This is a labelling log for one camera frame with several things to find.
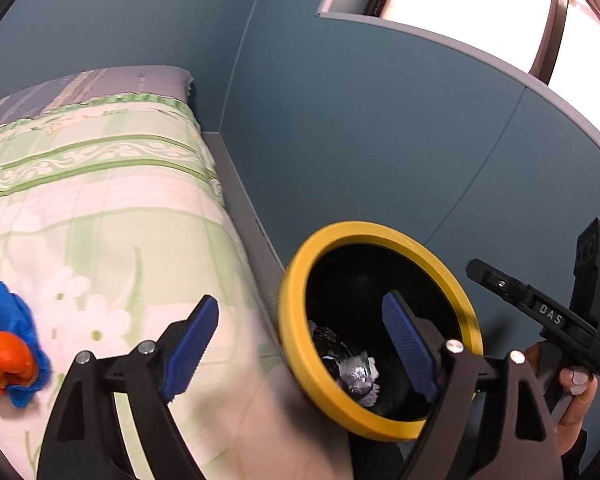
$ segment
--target finger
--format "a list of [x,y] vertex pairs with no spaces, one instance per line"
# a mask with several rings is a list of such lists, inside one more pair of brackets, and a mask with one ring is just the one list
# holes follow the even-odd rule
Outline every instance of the finger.
[[560,371],[560,384],[571,395],[584,392],[592,380],[592,375],[584,366],[573,366]]
[[531,365],[534,375],[538,374],[538,363],[540,362],[540,343],[530,346],[524,351],[526,360]]
[[563,429],[574,428],[579,432],[584,416],[589,411],[597,390],[598,378],[590,376],[587,381],[587,389],[583,393],[573,396],[569,407],[562,415],[560,422],[558,422],[558,426]]

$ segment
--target handle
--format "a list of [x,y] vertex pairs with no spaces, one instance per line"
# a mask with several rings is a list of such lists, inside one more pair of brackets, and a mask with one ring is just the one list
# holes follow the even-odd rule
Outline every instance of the handle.
[[574,362],[560,348],[548,341],[540,343],[540,362],[538,363],[538,381],[544,391],[544,400],[551,420],[558,424],[569,407],[573,396],[560,384],[560,372]]

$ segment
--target wall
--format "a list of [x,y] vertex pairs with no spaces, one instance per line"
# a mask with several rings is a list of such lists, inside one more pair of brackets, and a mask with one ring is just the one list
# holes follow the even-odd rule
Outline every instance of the wall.
[[205,130],[217,130],[253,0],[17,0],[0,22],[0,98],[81,70],[189,70]]
[[[287,263],[325,224],[364,219],[425,243],[458,277],[492,351],[539,327],[464,276],[479,257],[567,303],[577,235],[600,216],[600,149],[543,97],[447,46],[258,0],[221,133]],[[586,461],[600,446],[600,391]]]

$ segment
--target yellow lid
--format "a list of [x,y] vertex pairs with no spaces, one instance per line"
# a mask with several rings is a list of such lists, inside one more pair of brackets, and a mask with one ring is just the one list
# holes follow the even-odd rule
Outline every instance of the yellow lid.
[[385,247],[419,266],[453,308],[465,346],[482,354],[478,321],[464,290],[443,263],[415,240],[389,227],[369,222],[329,225],[309,237],[288,266],[280,288],[278,322],[286,357],[300,385],[327,416],[352,433],[384,442],[412,440],[418,437],[425,421],[391,420],[360,406],[331,378],[309,332],[305,302],[309,273],[324,254],[350,244]]

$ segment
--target blue gripper pad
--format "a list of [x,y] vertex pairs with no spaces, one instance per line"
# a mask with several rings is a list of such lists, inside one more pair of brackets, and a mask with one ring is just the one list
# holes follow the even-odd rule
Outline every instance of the blue gripper pad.
[[433,402],[439,391],[436,361],[395,294],[382,298],[382,322],[389,333],[411,386]]
[[214,298],[209,297],[196,310],[196,317],[165,364],[164,383],[160,389],[164,402],[171,402],[173,397],[189,387],[193,373],[218,327],[220,311]]

